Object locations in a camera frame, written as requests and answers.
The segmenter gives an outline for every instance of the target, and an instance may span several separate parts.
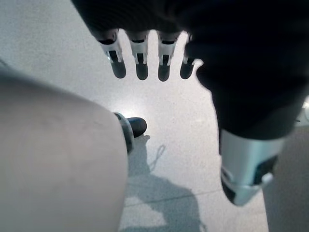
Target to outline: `prosthetic hand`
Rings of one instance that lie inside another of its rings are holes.
[[[181,77],[194,59],[212,92],[219,127],[221,180],[244,205],[271,182],[278,155],[308,94],[309,3],[207,0],[73,0],[101,43],[114,74],[126,74],[117,39],[126,31],[139,79],[147,78],[147,37],[159,36],[158,77],[166,81],[177,38],[189,33]]]

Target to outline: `floor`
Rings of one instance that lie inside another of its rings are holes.
[[[97,102],[148,130],[129,156],[122,232],[267,232],[263,195],[235,207],[221,190],[217,125],[210,93],[179,76],[182,34],[170,79],[157,78],[157,37],[149,38],[149,77],[137,79],[120,31],[124,79],[113,76],[99,44],[70,1],[0,0],[0,57],[10,66]]]

